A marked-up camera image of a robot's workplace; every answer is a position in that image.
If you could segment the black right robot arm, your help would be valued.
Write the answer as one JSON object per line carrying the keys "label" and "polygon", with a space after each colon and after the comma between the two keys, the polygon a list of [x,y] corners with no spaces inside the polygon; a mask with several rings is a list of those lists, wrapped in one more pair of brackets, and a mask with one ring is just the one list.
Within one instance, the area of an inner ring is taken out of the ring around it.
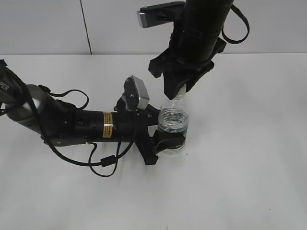
{"label": "black right robot arm", "polygon": [[168,99],[173,100],[183,85],[189,92],[214,68],[212,58],[225,47],[219,35],[232,5],[231,0],[186,1],[168,48],[149,64],[155,78],[164,78]]}

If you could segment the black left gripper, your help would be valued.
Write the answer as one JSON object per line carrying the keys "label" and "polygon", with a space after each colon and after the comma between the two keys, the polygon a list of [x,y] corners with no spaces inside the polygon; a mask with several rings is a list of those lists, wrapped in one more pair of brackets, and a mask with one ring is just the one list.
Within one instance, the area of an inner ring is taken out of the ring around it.
{"label": "black left gripper", "polygon": [[145,110],[136,109],[128,111],[124,101],[120,98],[114,108],[114,138],[128,142],[128,146],[119,154],[123,157],[136,144],[146,165],[155,165],[158,160],[156,155],[164,150],[176,150],[185,144],[186,133],[169,133],[156,130],[154,135],[149,135],[148,127],[158,125],[160,110],[148,104]]}

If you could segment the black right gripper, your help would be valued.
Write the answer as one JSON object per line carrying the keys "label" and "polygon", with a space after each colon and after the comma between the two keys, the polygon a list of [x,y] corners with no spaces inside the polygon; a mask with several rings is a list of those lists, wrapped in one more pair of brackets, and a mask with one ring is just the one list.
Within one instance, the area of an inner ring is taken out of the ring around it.
{"label": "black right gripper", "polygon": [[185,32],[175,23],[168,48],[149,63],[149,72],[156,78],[163,74],[164,94],[173,100],[183,85],[189,92],[214,67],[212,58],[224,51],[226,41],[214,34],[201,38],[201,32]]}

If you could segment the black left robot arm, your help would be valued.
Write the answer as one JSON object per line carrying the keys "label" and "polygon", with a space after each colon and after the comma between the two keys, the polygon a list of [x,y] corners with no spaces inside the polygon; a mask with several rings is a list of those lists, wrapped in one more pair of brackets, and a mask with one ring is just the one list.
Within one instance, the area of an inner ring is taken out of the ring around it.
{"label": "black left robot arm", "polygon": [[181,133],[148,128],[158,124],[159,110],[149,104],[143,81],[135,76],[125,80],[124,92],[113,112],[89,111],[61,100],[42,85],[25,84],[4,60],[0,62],[0,113],[38,133],[53,151],[57,147],[97,142],[135,144],[145,164],[154,165],[158,153],[179,146]]}

